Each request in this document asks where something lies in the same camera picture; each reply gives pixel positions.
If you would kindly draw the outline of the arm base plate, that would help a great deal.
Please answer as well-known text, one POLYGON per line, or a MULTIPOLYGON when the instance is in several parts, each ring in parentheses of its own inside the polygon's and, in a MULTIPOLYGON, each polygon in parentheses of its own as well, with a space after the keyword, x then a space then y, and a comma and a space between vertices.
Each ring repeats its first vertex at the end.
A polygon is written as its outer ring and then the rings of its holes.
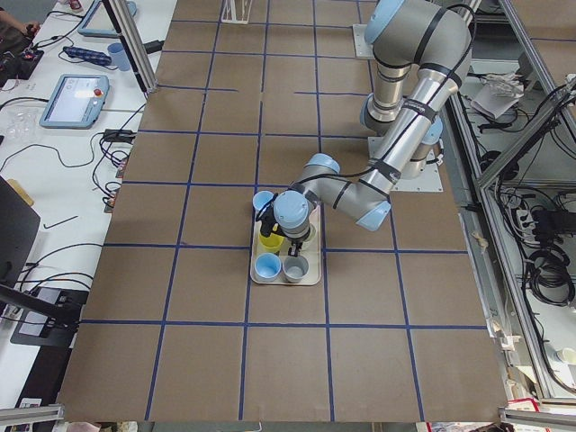
POLYGON ((356 23, 352 26, 355 56, 358 59, 372 59, 374 57, 372 45, 365 41, 366 27, 366 24, 361 23, 356 23))
POLYGON ((442 164, 442 140, 439 139, 435 144, 425 145, 428 153, 422 156, 421 150, 418 150, 420 160, 412 160, 400 171, 400 179, 393 184, 388 179, 381 178, 378 173, 370 175, 372 185, 384 190, 387 194, 390 192, 409 192, 409 193, 442 193, 443 186, 439 174, 439 166, 442 164))

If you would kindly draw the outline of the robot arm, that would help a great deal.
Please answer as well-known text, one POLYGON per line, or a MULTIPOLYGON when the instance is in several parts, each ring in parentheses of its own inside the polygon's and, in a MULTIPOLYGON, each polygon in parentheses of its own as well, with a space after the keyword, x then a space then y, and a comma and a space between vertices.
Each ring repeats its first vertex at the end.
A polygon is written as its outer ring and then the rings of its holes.
POLYGON ((290 187, 275 194, 256 219, 260 232, 289 239, 298 255, 310 235, 310 215, 325 204, 366 230, 380 228, 389 194, 405 169, 424 153, 438 112, 456 94, 472 56, 475 5, 443 7, 429 1, 381 1, 364 31, 377 64, 377 82, 360 119, 379 134, 366 168, 344 175, 336 160, 317 153, 290 187))

